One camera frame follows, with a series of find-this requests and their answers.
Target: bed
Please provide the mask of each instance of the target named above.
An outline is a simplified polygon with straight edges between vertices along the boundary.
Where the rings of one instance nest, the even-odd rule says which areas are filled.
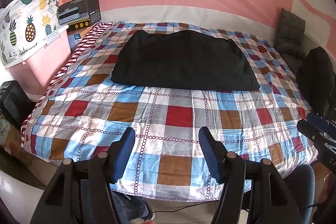
[[[190,29],[231,38],[250,62],[260,89],[201,91],[115,84],[111,72],[118,53],[140,29],[162,34]],[[316,159],[317,150],[296,129],[310,110],[280,55],[253,35],[185,23],[97,23],[24,122],[21,145],[48,162],[87,160],[107,150],[130,126],[135,129],[135,145],[123,177],[112,189],[155,199],[216,200],[223,185],[207,168],[198,141],[202,126],[244,159],[269,158],[285,177]],[[245,191],[250,187],[246,181]]]

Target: pineapple print bag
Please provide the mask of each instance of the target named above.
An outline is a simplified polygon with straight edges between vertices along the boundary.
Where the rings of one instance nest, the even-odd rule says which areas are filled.
[[[5,68],[23,62],[59,28],[58,0],[13,0],[0,11],[0,59]]]

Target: black suitcase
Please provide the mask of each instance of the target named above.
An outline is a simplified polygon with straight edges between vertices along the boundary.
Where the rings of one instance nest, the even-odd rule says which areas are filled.
[[[35,105],[17,81],[4,82],[0,86],[0,112],[19,132]]]

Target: black cardboard box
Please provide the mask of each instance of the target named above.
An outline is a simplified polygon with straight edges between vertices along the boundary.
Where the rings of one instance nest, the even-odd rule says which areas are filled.
[[[68,24],[67,31],[92,26],[101,20],[99,0],[72,0],[61,5],[58,16],[62,24]]]

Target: folded black garment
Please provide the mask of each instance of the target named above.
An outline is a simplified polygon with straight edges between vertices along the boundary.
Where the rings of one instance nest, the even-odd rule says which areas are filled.
[[[137,31],[119,53],[111,80],[188,90],[258,90],[252,68],[232,39],[196,31]]]

